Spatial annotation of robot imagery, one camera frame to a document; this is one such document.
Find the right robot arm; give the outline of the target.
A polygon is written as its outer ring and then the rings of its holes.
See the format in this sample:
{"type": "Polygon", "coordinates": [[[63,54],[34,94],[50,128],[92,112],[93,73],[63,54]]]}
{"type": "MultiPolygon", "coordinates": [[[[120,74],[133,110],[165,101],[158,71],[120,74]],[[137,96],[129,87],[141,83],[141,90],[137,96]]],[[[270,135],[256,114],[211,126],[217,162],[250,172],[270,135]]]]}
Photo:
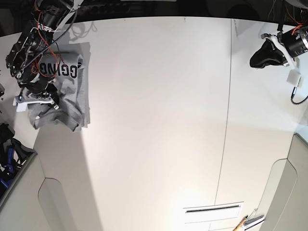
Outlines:
{"type": "Polygon", "coordinates": [[[75,22],[80,0],[36,0],[33,19],[6,56],[6,67],[21,89],[13,105],[17,112],[31,104],[46,104],[58,109],[59,96],[53,84],[63,63],[51,47],[60,38],[54,38],[68,20],[75,22]]]}

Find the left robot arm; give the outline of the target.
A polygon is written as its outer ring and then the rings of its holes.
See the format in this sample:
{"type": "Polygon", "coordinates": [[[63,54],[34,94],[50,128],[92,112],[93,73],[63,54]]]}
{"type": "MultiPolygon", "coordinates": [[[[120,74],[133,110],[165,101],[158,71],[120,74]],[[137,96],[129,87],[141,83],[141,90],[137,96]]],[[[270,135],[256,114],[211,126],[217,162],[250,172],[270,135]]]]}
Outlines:
{"type": "Polygon", "coordinates": [[[251,57],[250,66],[291,66],[308,52],[308,2],[283,0],[277,33],[261,30],[259,34],[264,43],[251,57]]]}

